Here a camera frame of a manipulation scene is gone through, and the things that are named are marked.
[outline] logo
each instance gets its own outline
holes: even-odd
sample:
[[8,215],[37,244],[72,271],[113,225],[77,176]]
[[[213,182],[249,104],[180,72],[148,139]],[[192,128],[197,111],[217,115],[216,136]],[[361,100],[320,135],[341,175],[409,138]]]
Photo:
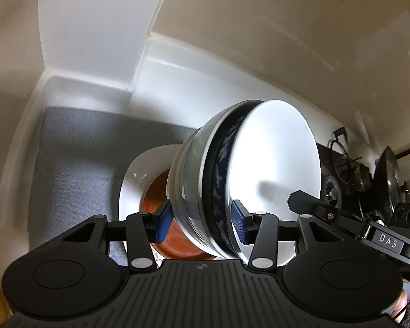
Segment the logo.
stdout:
[[[386,239],[386,236],[384,235],[384,234],[381,234],[380,236],[379,236],[379,241],[380,242],[384,242],[384,240]],[[395,241],[395,240],[392,240],[392,244],[390,243],[390,240],[391,240],[392,238],[388,238],[387,239],[387,241],[386,241],[386,245],[387,246],[391,246],[392,248],[396,248],[396,245],[397,245],[397,243],[398,243],[398,241]]]
[[206,269],[208,269],[208,265],[207,264],[204,264],[204,263],[201,263],[201,264],[199,264],[198,266],[196,266],[200,271],[204,271],[204,270],[206,270]]

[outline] screw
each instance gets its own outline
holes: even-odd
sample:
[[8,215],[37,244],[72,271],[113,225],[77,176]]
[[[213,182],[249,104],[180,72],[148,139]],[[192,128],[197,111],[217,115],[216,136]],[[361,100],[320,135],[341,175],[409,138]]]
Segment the screw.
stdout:
[[137,269],[146,269],[151,267],[153,261],[150,260],[148,257],[138,257],[131,261],[131,265]]
[[267,257],[257,257],[252,260],[252,266],[257,269],[268,269],[273,265],[273,261]]
[[196,266],[200,271],[204,271],[206,269],[208,269],[208,265],[201,263],[200,265]]

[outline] circular pad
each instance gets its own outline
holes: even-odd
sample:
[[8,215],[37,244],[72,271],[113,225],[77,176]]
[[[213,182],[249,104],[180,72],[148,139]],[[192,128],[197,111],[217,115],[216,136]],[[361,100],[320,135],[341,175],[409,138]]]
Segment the circular pad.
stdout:
[[46,289],[66,289],[74,286],[85,275],[85,269],[71,260],[52,260],[38,266],[35,282]]
[[105,305],[122,283],[119,266],[86,244],[35,250],[5,271],[10,306],[32,317],[64,319]]
[[356,290],[366,286],[372,278],[367,267],[351,260],[334,260],[320,269],[324,281],[343,290]]
[[399,269],[351,239],[318,242],[287,264],[287,290],[308,312],[334,321],[364,321],[386,312],[402,289]]

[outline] stacked bowls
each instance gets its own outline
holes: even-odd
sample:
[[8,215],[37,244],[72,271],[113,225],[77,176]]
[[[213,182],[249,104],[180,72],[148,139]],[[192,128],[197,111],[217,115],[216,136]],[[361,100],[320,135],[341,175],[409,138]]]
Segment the stacked bowls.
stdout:
[[[182,144],[167,179],[167,197],[189,240],[245,263],[253,246],[235,232],[232,201],[296,221],[287,205],[296,190],[319,197],[319,155],[303,116],[280,100],[248,100],[219,112]],[[279,243],[279,265],[294,256],[293,242]]]

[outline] gray mat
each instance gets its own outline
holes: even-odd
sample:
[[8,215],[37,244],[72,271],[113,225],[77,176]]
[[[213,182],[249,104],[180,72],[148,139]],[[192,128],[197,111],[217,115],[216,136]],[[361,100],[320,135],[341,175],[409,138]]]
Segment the gray mat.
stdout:
[[[193,129],[72,108],[48,108],[42,123],[29,204],[31,249],[95,215],[118,220],[131,162],[159,145],[182,143]],[[126,264],[122,243],[110,256]]]

